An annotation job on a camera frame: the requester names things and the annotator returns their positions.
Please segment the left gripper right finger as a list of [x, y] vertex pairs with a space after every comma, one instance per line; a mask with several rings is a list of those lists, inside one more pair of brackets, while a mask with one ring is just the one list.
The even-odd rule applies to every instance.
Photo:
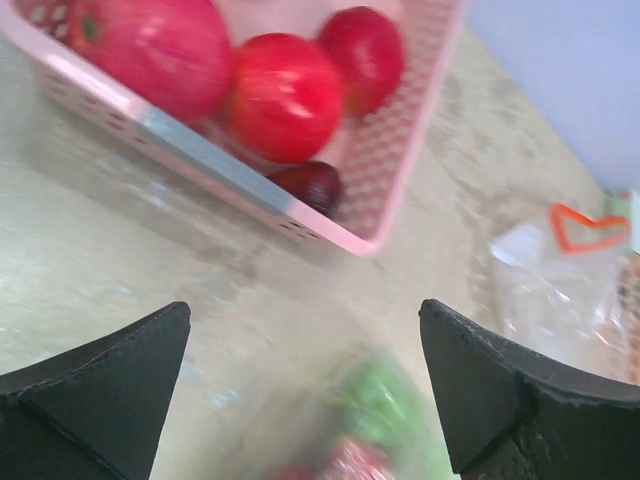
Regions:
[[570, 367], [443, 303], [421, 343], [454, 473], [464, 479], [639, 476], [639, 389]]

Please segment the large pink red apple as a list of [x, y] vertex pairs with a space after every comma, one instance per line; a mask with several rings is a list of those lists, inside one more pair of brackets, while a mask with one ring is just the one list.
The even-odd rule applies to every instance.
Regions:
[[185, 124], [226, 96], [232, 45], [211, 1], [73, 1], [68, 22], [71, 49]]

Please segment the bunch of small red fruits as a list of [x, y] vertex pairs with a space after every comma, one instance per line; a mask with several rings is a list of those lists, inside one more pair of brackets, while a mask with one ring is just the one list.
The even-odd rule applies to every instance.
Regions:
[[277, 480], [393, 479], [389, 456], [380, 448], [355, 437], [339, 438], [331, 447], [326, 464], [317, 471], [304, 466], [286, 466], [271, 475]]

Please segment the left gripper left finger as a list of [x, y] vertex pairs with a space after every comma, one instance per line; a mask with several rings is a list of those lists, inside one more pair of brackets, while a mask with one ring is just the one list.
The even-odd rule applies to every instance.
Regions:
[[4, 479], [147, 479], [190, 332], [171, 303], [1, 377]]

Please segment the pink perforated plastic basket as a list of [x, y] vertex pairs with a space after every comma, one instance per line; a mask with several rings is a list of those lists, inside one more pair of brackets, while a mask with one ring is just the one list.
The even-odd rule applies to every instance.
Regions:
[[349, 120], [321, 152], [345, 191], [325, 217], [267, 179], [273, 165], [251, 156], [213, 122], [191, 130], [159, 112], [66, 46], [64, 1], [5, 1], [1, 30], [31, 64], [42, 91], [154, 163], [299, 242], [375, 253], [402, 199], [464, 21], [463, 1], [378, 1], [398, 21], [407, 67], [396, 93], [376, 113]]

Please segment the blue zip bag small fruits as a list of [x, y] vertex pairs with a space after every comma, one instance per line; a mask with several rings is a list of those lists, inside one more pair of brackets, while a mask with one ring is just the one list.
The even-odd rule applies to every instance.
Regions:
[[264, 479], [452, 479], [433, 401], [388, 351], [357, 352], [268, 436]]

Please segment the dark purple fake plum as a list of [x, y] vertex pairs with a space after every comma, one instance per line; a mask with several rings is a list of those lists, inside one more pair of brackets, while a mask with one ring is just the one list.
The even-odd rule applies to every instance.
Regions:
[[267, 178], [327, 217], [335, 211], [343, 191], [338, 170], [321, 161], [290, 166], [268, 175]]

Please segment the orange zip bag with apples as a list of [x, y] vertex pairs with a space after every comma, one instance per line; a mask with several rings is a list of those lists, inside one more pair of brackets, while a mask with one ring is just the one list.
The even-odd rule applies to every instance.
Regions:
[[639, 381], [639, 322], [623, 299], [630, 229], [553, 203], [489, 244], [504, 337], [596, 375]]

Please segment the green fake grape bunch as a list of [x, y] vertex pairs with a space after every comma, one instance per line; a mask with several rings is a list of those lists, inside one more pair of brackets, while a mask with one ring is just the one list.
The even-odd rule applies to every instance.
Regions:
[[421, 393], [381, 357], [357, 365], [331, 394], [330, 403], [343, 409], [350, 431], [388, 451], [413, 439], [424, 423]]

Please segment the dark red fake apple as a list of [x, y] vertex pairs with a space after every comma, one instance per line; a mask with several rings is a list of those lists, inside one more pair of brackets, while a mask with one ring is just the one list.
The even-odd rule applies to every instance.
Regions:
[[405, 69], [403, 40], [379, 11], [357, 6], [334, 13], [317, 43], [341, 72], [351, 115], [377, 111], [398, 88]]

